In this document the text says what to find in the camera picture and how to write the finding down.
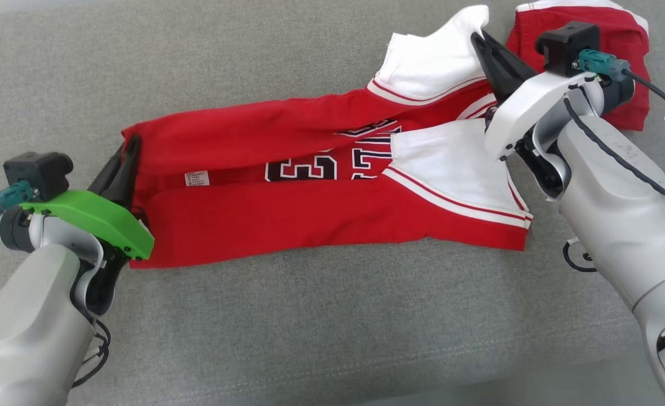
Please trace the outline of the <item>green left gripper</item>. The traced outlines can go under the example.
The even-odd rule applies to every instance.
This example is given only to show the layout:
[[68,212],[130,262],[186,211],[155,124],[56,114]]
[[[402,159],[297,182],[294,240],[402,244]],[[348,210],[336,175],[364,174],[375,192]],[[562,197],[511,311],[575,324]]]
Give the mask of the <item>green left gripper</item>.
[[[68,190],[52,200],[23,202],[21,207],[36,213],[48,211],[52,216],[121,249],[131,259],[149,259],[154,236],[130,212],[140,152],[140,136],[133,135],[125,148],[121,144],[109,158],[88,186],[88,191]],[[110,188],[113,192],[103,198]]]

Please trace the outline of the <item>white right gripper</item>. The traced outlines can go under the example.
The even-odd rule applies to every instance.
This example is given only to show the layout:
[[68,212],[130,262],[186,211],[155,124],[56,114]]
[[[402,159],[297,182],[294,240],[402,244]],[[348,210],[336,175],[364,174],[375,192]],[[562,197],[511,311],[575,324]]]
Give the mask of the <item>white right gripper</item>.
[[564,96],[581,86],[595,113],[604,107],[604,93],[596,75],[583,72],[574,77],[554,73],[538,74],[533,67],[514,54],[486,31],[474,32],[471,45],[498,103],[485,131],[484,147],[493,160],[511,154],[514,145],[536,125]]

